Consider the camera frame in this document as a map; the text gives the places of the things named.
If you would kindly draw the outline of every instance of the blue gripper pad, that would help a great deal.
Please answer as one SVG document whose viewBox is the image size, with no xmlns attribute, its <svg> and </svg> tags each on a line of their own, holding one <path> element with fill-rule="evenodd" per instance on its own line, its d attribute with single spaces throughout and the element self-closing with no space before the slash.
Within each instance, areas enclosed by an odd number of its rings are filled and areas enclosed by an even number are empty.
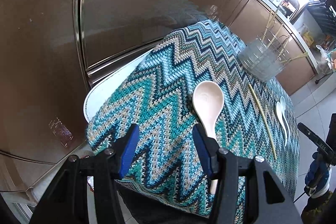
<svg viewBox="0 0 336 224">
<path fill-rule="evenodd" d="M 128 173 L 131 166 L 135 149 L 139 141 L 139 134 L 139 126 L 137 124 L 132 124 L 125 136 L 128 140 L 120 158 L 120 169 L 118 172 L 121 179 Z"/>
<path fill-rule="evenodd" d="M 218 166 L 214 170 L 211 163 L 211 157 L 216 161 L 216 152 L 219 145 L 216 140 L 206 136 L 204 128 L 201 124 L 196 124 L 193 127 L 193 139 L 196 146 L 197 154 L 202 165 L 203 172 L 212 179 L 217 174 Z"/>
</svg>

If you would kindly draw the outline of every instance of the chopsticks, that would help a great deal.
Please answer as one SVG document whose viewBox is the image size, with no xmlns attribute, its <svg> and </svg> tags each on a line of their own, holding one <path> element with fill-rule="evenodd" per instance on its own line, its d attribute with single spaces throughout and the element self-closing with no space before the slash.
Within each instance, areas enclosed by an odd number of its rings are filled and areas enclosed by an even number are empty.
<svg viewBox="0 0 336 224">
<path fill-rule="evenodd" d="M 278 58 L 279 58 L 279 57 L 281 56 L 281 54 L 284 52 L 285 47 L 287 46 L 287 43 L 288 43 L 290 37 L 291 37 L 291 36 L 289 35 L 289 36 L 284 40 L 284 42 L 282 43 L 282 45 L 281 45 L 282 49 L 281 49 L 281 51 L 280 51 L 280 53 L 279 53 Z"/>
<path fill-rule="evenodd" d="M 253 98 L 258 106 L 258 109 L 260 111 L 260 114 L 262 116 L 262 119 L 264 121 L 264 124 L 265 124 L 265 127 L 266 127 L 266 131 L 267 131 L 267 134 L 268 134 L 268 138 L 269 138 L 269 142 L 271 144 L 271 148 L 272 148 L 272 152 L 273 152 L 273 156 L 274 156 L 274 160 L 277 160 L 277 153 L 275 152 L 275 147 L 274 147 L 274 143 L 273 143 L 273 139 L 272 139 L 272 135 L 271 135 L 271 131 L 269 130 L 269 127 L 268 127 L 268 124 L 267 124 L 267 121 L 266 121 L 266 117 L 265 117 L 265 114 L 263 112 L 263 109 L 261 108 L 261 105 L 260 105 L 260 102 L 251 86 L 251 84 L 249 84 L 249 88 L 250 88 L 250 91 L 253 95 Z"/>
<path fill-rule="evenodd" d="M 275 40 L 275 38 L 278 36 L 279 32 L 281 31 L 282 27 L 283 27 L 283 23 L 281 24 L 279 30 L 277 31 L 277 33 L 274 35 L 274 37 L 272 38 L 272 40 L 268 43 L 267 47 L 271 46 L 271 44 L 273 43 L 273 41 Z"/>
<path fill-rule="evenodd" d="M 277 12 L 279 11 L 279 8 L 280 8 L 280 5 L 277 7 L 277 10 L 274 12 L 272 18 L 271 18 L 271 15 L 273 13 L 273 10 L 271 9 L 271 11 L 269 12 L 269 16 L 268 16 L 268 19 L 267 19 L 267 25 L 266 25 L 266 29 L 265 29 L 265 32 L 264 32 L 264 35 L 262 37 L 262 42 L 264 42 L 264 39 L 265 39 L 265 36 L 266 36 L 266 33 L 267 33 L 267 30 L 270 26 L 270 23 L 275 19 L 275 16 L 277 14 Z"/>
<path fill-rule="evenodd" d="M 302 53 L 302 54 L 299 54 L 299 55 L 296 56 L 296 57 L 290 58 L 290 59 L 288 59 L 288 60 L 281 61 L 280 63 L 285 63 L 285 62 L 293 61 L 293 60 L 295 60 L 295 59 L 302 58 L 302 57 L 307 57 L 307 56 L 308 56 L 308 53 L 307 53 L 307 52 L 304 52 L 304 53 Z"/>
</svg>

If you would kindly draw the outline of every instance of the blue glove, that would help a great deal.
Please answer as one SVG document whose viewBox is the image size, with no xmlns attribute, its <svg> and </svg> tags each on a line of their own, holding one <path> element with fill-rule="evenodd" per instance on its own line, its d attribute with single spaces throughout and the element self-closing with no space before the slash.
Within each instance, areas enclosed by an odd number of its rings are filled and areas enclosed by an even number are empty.
<svg viewBox="0 0 336 224">
<path fill-rule="evenodd" d="M 329 190 L 329 181 L 331 177 L 331 168 L 327 167 L 326 163 L 323 160 L 320 160 L 319 162 L 317 162 L 316 161 L 317 155 L 318 155 L 318 152 L 315 152 L 312 155 L 314 161 L 311 163 L 308 173 L 304 179 L 304 183 L 308 185 L 314 179 L 314 176 L 315 176 L 315 173 L 318 167 L 320 167 L 320 169 L 322 170 L 323 177 L 318 183 L 315 192 L 311 196 L 312 198 L 318 198 Z"/>
</svg>

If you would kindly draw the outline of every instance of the zigzag pattern fabric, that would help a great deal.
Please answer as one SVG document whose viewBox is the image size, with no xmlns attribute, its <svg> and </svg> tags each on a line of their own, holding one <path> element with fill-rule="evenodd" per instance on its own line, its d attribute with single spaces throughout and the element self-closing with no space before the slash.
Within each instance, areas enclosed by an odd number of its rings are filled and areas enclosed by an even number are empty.
<svg viewBox="0 0 336 224">
<path fill-rule="evenodd" d="M 192 106 L 198 83 L 212 80 L 225 102 L 216 123 L 217 142 L 235 155 L 263 155 L 294 197 L 299 164 L 299 135 L 289 96 L 276 79 L 267 84 L 247 73 L 237 59 L 245 44 L 223 24 L 205 20 L 177 29 L 138 65 L 89 123 L 87 139 L 95 153 L 125 135 L 132 123 L 140 126 L 131 168 L 123 185 L 162 203 L 209 216 L 213 196 L 192 138 L 198 117 Z M 266 128 L 251 83 L 264 110 L 274 145 L 274 161 Z M 274 106 L 284 96 L 291 139 L 284 135 Z M 239 181 L 236 223 L 244 212 L 244 179 Z"/>
</svg>

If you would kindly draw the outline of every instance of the white spoon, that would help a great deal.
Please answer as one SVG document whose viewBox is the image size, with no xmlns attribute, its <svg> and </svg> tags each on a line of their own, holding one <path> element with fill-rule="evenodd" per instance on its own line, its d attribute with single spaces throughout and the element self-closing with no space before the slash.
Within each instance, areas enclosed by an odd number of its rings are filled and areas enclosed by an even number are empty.
<svg viewBox="0 0 336 224">
<path fill-rule="evenodd" d="M 285 116 L 285 110 L 286 110 L 286 101 L 284 99 L 283 96 L 280 97 L 280 104 L 281 104 L 281 112 L 282 112 L 282 116 L 283 118 L 285 119 L 285 122 L 286 122 L 286 126 L 288 128 L 288 131 L 287 131 L 287 136 L 288 136 L 288 142 L 291 138 L 291 131 L 289 129 L 289 125 L 288 125 L 288 122 L 287 122 L 287 119 L 286 119 L 286 116 Z"/>
<path fill-rule="evenodd" d="M 216 140 L 215 124 L 224 106 L 224 95 L 215 82 L 200 82 L 193 93 L 193 106 L 208 137 Z M 211 182 L 210 194 L 216 193 L 217 180 Z"/>
<path fill-rule="evenodd" d="M 287 145 L 287 131 L 286 131 L 284 122 L 282 120 L 282 110 L 281 110 L 281 104 L 280 104 L 280 102 L 276 103 L 275 113 L 277 114 L 278 120 L 279 120 L 279 122 L 280 122 L 280 124 L 281 124 L 281 126 L 283 128 L 283 132 L 285 133 L 285 146 L 286 146 Z"/>
</svg>

